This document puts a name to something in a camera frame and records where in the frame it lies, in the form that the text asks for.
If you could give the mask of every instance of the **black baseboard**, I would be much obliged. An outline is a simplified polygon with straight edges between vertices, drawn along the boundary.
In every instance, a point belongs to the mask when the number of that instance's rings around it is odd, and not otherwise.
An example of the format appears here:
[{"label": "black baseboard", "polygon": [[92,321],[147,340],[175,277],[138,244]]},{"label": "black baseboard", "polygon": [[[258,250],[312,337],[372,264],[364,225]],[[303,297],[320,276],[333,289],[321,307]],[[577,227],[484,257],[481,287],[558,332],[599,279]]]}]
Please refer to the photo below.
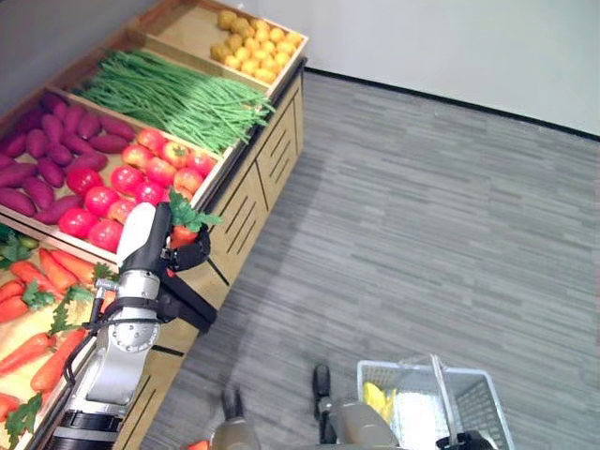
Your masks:
[{"label": "black baseboard", "polygon": [[348,75],[341,75],[339,73],[328,72],[327,70],[320,70],[318,68],[313,67],[305,67],[306,72],[318,73],[320,75],[325,75],[327,77],[337,78],[340,80],[345,80],[348,82],[365,84],[367,86],[375,86],[381,87],[382,89],[387,89],[390,91],[400,92],[402,94],[409,94],[411,96],[418,96],[421,98],[428,98],[430,100],[440,101],[442,103],[448,103],[450,105],[461,106],[463,108],[469,108],[472,110],[481,111],[483,113],[490,113],[501,115],[502,117],[508,117],[511,119],[520,120],[522,122],[529,122],[530,124],[538,125],[541,127],[556,129],[558,131],[562,131],[563,133],[573,134],[575,136],[579,136],[580,138],[591,139],[592,141],[600,142],[600,136],[588,133],[586,131],[581,131],[579,129],[565,127],[563,125],[553,124],[551,122],[546,122],[545,120],[534,119],[533,117],[528,117],[526,115],[514,114],[512,112],[506,112],[501,110],[496,110],[494,108],[489,108],[487,106],[477,105],[475,103],[469,103],[467,101],[454,100],[453,98],[436,96],[434,94],[427,94],[425,92],[414,91],[412,89],[407,89],[405,87],[398,87],[391,84],[385,84],[384,82],[372,82],[369,80],[363,80],[361,78],[355,78]]}]

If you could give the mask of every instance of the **wooden drawer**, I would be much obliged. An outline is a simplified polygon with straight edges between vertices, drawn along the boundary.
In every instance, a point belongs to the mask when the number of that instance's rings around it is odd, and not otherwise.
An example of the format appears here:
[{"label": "wooden drawer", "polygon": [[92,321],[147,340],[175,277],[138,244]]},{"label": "wooden drawer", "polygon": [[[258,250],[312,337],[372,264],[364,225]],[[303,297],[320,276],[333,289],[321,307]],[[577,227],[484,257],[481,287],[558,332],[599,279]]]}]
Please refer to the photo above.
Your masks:
[{"label": "wooden drawer", "polygon": [[297,158],[296,141],[294,103],[291,102],[256,158],[269,209],[275,205],[292,172]]},{"label": "wooden drawer", "polygon": [[256,163],[252,164],[241,183],[230,186],[215,212],[223,222],[211,231],[211,258],[231,284],[242,268],[267,216]]}]

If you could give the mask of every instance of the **wooden crate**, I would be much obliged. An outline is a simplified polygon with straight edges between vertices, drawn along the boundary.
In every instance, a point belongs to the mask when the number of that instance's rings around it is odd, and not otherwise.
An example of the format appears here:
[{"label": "wooden crate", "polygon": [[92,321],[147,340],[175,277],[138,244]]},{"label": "wooden crate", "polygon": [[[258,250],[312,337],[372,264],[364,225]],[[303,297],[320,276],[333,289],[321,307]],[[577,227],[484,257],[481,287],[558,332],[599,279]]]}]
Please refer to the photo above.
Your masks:
[{"label": "wooden crate", "polygon": [[[194,60],[196,68],[211,75],[241,81],[271,97],[290,70],[297,66],[305,52],[308,38],[300,35],[303,38],[302,43],[296,48],[290,61],[279,72],[274,82],[271,84],[261,82],[244,72],[211,59],[210,46],[223,42],[230,34],[228,31],[217,27],[217,15],[224,9],[233,11],[239,17],[244,17],[249,21],[260,19],[243,10],[213,0],[164,0],[157,6],[148,9],[137,20],[132,21],[130,25],[145,33],[146,45],[149,48],[164,49],[165,47],[171,47],[187,55],[193,55],[197,57]],[[279,23],[263,20],[271,27],[281,28],[286,33],[293,31]]]}]

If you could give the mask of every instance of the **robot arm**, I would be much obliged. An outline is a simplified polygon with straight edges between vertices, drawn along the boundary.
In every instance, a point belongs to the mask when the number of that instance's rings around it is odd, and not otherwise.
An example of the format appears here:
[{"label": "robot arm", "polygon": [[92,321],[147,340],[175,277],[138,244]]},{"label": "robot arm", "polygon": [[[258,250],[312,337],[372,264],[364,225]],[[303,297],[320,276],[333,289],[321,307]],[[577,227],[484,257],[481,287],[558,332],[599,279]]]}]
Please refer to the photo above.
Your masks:
[{"label": "robot arm", "polygon": [[[48,449],[110,449],[128,412],[145,359],[161,323],[175,317],[207,331],[216,311],[167,269],[186,270],[210,252],[208,235],[176,251],[168,249],[172,229],[167,203],[138,205],[127,218],[119,248],[119,282],[99,280],[89,326],[96,346],[84,363]],[[107,291],[116,299],[104,314]]]}]

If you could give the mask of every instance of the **gray carpet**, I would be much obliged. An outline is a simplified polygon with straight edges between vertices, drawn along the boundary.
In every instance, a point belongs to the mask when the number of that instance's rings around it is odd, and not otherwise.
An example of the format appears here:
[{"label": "gray carpet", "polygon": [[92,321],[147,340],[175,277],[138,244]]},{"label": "gray carpet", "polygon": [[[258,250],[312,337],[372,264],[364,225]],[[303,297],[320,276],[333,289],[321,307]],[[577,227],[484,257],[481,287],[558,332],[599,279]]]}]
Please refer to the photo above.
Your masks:
[{"label": "gray carpet", "polygon": [[596,142],[307,74],[305,153],[143,442],[240,383],[263,448],[313,443],[310,374],[437,353],[487,370],[517,448],[597,448]]}]

